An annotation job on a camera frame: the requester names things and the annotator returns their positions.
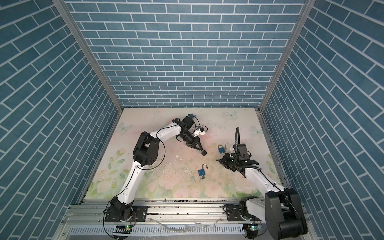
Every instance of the blue padlock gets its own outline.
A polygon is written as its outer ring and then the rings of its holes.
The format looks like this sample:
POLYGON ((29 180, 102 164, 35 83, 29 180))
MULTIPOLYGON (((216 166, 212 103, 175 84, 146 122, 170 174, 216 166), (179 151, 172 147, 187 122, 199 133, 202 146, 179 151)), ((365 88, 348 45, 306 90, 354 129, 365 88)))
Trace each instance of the blue padlock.
POLYGON ((218 152, 219 153, 225 153, 225 149, 224 149, 223 145, 219 144, 217 147, 218 147, 218 152))
POLYGON ((202 168, 203 168, 203 169, 200 169, 200 170, 199 170, 199 177, 200 177, 201 180, 203 180, 203 179, 205 178, 204 165, 205 165, 205 167, 208 169, 208 166, 204 163, 204 164, 202 165, 202 168))
POLYGON ((199 177, 201 177, 201 176, 205 176, 205 171, 204 171, 204 169, 200 169, 200 170, 199 170, 199 177))

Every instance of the aluminum frame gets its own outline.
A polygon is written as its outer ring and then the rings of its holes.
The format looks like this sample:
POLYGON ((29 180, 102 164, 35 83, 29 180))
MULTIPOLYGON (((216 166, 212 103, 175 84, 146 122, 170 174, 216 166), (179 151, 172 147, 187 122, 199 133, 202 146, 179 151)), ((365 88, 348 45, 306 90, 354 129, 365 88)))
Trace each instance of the aluminum frame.
POLYGON ((118 100, 116 94, 114 93, 111 85, 109 84, 109 82, 108 82, 103 70, 101 69, 99 63, 97 62, 95 56, 93 55, 88 43, 85 41, 85 39, 84 39, 80 29, 79 29, 79 26, 76 24, 76 22, 72 16, 72 14, 70 13, 67 5, 65 4, 64 0, 52 0, 52 2, 55 5, 57 11, 60 13, 65 24, 69 28, 73 37, 75 38, 76 42, 78 43, 80 49, 83 51, 85 57, 87 58, 89 64, 91 65, 92 69, 95 71, 96 75, 98 76, 99 81, 104 86, 109 97, 112 99, 112 102, 116 106, 117 110, 119 111, 119 113, 122 113, 123 107, 120 104, 120 101, 118 100))
POLYGON ((303 29, 304 23, 306 22, 315 1, 316 0, 306 0, 306 2, 303 5, 303 8, 300 12, 300 15, 297 19, 297 22, 296 22, 295 26, 293 27, 291 36, 287 42, 287 45, 284 48, 283 54, 281 55, 281 59, 279 61, 279 64, 275 68, 275 72, 273 73, 271 81, 270 81, 270 83, 266 89, 266 92, 264 94, 262 102, 259 106, 260 113, 263 112, 269 98, 271 97, 273 89, 275 88, 277 81, 279 80, 279 77, 283 71, 283 68, 285 67, 285 64, 288 61, 288 57, 291 54, 292 49, 295 46, 297 39, 299 38, 299 34, 300 34, 301 30, 303 29))

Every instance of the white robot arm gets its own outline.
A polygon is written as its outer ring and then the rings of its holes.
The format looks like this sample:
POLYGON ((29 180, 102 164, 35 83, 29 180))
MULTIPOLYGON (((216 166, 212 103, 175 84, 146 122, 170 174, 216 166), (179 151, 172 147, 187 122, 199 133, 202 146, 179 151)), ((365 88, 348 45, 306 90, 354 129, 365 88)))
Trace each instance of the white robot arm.
POLYGON ((111 205, 105 209, 104 213, 112 214, 115 219, 122 222, 132 217, 131 207, 135 193, 145 171, 153 169, 149 166, 157 159, 160 142, 163 143, 171 137, 180 136, 188 147, 199 150, 203 156, 207 154, 201 146, 200 138, 198 137, 198 135, 204 135, 205 131, 202 131, 200 126, 193 133, 189 131, 192 125, 195 124, 192 118, 193 116, 186 116, 183 120, 175 118, 168 126, 156 132, 141 133, 133 150, 133 163, 128 178, 120 193, 110 200, 111 205))
MULTIPOLYGON (((233 151, 231 154, 226 153, 219 163, 233 172, 239 171, 265 194, 265 199, 254 196, 242 198, 239 202, 241 216, 265 222, 269 233, 276 240, 306 234, 308 228, 298 193, 277 184, 263 173, 255 160, 250 160, 251 155, 246 145, 240 143, 239 128, 236 128, 233 151)), ((233 209, 234 206, 228 204, 224 207, 233 209)))

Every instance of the brick wall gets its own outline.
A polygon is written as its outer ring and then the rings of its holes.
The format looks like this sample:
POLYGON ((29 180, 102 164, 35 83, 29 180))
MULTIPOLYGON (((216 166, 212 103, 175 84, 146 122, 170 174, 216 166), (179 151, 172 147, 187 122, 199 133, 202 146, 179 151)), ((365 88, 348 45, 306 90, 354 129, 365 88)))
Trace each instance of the brick wall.
POLYGON ((117 112, 50 0, 0 1, 0 239, 52 237, 117 112))
POLYGON ((319 239, 384 239, 384 2, 317 0, 265 108, 319 239))
POLYGON ((259 106, 303 2, 66 1, 125 107, 259 106))

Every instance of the floral tabletop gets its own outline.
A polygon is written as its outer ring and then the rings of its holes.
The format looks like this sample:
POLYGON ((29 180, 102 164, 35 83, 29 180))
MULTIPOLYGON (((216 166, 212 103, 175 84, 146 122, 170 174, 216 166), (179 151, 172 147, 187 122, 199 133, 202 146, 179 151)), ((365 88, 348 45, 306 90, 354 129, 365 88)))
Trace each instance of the floral tabletop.
MULTIPOLYGON (((247 144, 251 159, 275 181, 280 183, 260 123, 253 108, 125 108, 107 150, 85 196, 86 199, 110 199, 118 194, 132 166, 133 148, 143 131, 153 132, 167 126, 172 119, 194 114, 201 125, 208 127, 200 136, 207 155, 170 138, 165 144, 166 157, 154 170, 148 170, 135 198, 219 198, 261 196, 258 189, 239 172, 232 172, 216 160, 223 154, 218 145, 235 143, 235 129, 240 128, 241 143, 247 144), (207 164, 205 179, 198 170, 207 164)), ((160 143, 156 166, 164 156, 160 143)))

